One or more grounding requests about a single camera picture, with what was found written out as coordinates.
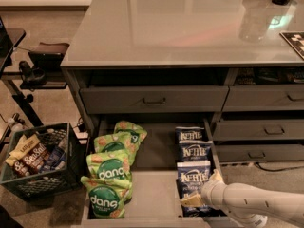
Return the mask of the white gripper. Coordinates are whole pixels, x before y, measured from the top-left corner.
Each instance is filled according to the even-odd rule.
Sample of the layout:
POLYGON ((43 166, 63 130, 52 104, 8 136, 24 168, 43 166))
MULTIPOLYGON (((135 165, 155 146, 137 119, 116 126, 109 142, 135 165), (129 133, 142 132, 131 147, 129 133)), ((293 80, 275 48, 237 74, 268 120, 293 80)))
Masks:
POLYGON ((205 203, 213 209, 227 211, 228 208, 224 201, 226 187, 222 175, 215 169, 210 180, 201 187, 200 195, 182 198, 180 204, 183 207, 201 207, 205 203))

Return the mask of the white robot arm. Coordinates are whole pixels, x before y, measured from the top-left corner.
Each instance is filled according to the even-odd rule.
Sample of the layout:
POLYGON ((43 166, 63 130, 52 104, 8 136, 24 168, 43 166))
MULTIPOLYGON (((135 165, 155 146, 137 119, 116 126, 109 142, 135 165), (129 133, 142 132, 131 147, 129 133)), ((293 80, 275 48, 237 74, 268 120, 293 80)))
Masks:
POLYGON ((304 227, 303 194, 270 191, 243 183, 226 184, 217 169, 199 191, 180 199, 180 204, 208 205, 244 228, 263 228, 269 216, 304 227))

